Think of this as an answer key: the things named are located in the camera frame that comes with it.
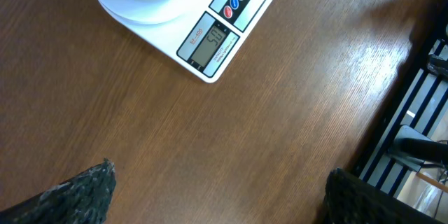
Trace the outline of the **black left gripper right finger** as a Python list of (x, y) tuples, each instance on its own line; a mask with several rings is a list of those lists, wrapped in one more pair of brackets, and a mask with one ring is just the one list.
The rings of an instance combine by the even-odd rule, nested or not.
[(340, 168), (327, 177), (325, 203), (334, 224), (442, 224)]

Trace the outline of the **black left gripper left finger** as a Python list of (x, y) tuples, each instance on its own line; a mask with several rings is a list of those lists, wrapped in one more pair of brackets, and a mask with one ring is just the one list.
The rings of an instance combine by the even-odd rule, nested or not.
[(102, 224), (115, 187), (115, 165), (104, 159), (102, 163), (3, 210), (1, 222)]

